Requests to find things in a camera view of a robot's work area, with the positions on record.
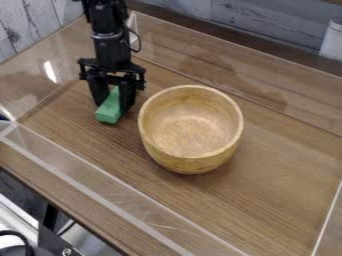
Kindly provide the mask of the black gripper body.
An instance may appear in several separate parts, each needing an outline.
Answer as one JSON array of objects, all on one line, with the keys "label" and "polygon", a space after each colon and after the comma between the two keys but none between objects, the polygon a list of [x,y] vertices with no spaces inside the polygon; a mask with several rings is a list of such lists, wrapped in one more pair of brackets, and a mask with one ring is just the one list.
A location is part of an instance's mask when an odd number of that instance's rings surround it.
[{"label": "black gripper body", "polygon": [[87,68],[93,69],[101,77],[107,73],[124,72],[131,76],[132,83],[139,90],[145,88],[145,69],[131,61],[129,32],[119,30],[116,33],[92,33],[95,58],[80,58],[80,79],[87,79]]}]

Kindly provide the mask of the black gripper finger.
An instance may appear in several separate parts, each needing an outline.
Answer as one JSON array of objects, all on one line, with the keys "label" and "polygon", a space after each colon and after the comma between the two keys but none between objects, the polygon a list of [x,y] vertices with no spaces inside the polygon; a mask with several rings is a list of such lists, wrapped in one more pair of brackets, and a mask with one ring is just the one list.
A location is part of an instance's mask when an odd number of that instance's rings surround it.
[{"label": "black gripper finger", "polygon": [[109,95],[107,78],[103,77],[96,71],[89,71],[87,73],[87,82],[93,102],[97,106],[100,106]]},{"label": "black gripper finger", "polygon": [[125,114],[135,104],[136,87],[132,75],[124,75],[119,82],[119,103],[120,111]]}]

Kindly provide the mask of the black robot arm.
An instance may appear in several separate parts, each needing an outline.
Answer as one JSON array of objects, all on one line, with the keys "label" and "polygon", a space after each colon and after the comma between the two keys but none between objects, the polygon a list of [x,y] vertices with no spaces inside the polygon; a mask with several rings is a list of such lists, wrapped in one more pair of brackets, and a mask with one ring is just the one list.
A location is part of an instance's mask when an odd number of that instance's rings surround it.
[{"label": "black robot arm", "polygon": [[92,99],[100,106],[109,97],[109,86],[119,89],[119,113],[125,114],[135,104],[136,91],[145,88],[145,69],[132,62],[133,49],[129,34],[139,34],[128,27],[125,0],[80,1],[95,47],[93,58],[79,58],[79,79],[88,83]]}]

